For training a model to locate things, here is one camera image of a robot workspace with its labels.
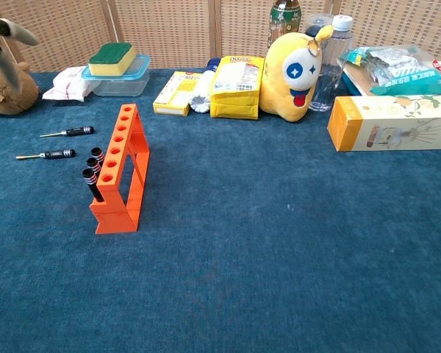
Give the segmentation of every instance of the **yellow plush toy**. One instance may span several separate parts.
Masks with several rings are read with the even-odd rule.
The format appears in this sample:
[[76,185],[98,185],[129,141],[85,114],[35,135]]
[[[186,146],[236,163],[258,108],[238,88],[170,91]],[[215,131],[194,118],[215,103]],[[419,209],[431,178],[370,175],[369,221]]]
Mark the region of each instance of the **yellow plush toy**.
[[332,32],[332,26],[325,26],[315,38],[291,32],[273,42],[263,69],[261,110],[290,122],[304,117],[322,66],[320,42],[329,39]]

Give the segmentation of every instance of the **yellow sponge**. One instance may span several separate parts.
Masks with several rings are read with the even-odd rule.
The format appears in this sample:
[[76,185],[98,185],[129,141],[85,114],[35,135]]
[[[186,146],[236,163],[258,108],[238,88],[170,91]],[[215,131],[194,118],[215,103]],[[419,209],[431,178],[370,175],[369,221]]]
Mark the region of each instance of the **yellow sponge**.
[[94,76],[121,76],[135,59],[130,43],[106,43],[90,58],[88,68]]

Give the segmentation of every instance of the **white round object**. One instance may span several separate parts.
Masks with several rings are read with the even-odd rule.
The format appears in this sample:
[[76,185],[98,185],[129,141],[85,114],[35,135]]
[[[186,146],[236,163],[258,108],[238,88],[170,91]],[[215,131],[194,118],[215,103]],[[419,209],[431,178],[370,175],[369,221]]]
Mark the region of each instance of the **white round object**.
[[347,15],[336,15],[331,23],[333,29],[338,32],[347,32],[353,26],[353,18]]
[[193,95],[190,99],[190,106],[197,113],[209,112],[211,106],[211,99],[209,89],[211,87],[212,79],[214,79],[214,71],[205,71],[198,80]]

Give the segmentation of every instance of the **orange tool holder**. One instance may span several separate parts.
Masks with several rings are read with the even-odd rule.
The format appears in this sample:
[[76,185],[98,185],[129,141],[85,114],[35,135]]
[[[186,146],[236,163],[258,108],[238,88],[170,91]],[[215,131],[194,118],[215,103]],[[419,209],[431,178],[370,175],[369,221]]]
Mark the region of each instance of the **orange tool holder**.
[[[136,104],[121,106],[96,187],[104,201],[93,198],[90,209],[98,220],[96,234],[136,232],[146,184],[150,151]],[[134,164],[127,203],[119,191],[127,156]]]

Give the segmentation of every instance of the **screwdriver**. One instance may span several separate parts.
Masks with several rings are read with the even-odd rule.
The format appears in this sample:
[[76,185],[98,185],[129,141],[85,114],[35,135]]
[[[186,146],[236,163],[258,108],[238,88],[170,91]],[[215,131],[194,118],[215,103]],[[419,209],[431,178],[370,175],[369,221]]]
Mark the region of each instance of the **screwdriver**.
[[93,134],[95,129],[93,126],[76,127],[74,129],[67,129],[54,134],[41,135],[40,138],[50,138],[51,136],[80,136]]
[[61,149],[59,151],[46,151],[39,154],[33,154],[30,156],[16,156],[17,160],[28,160],[31,158],[44,158],[45,160],[58,160],[60,158],[75,157],[74,149]]

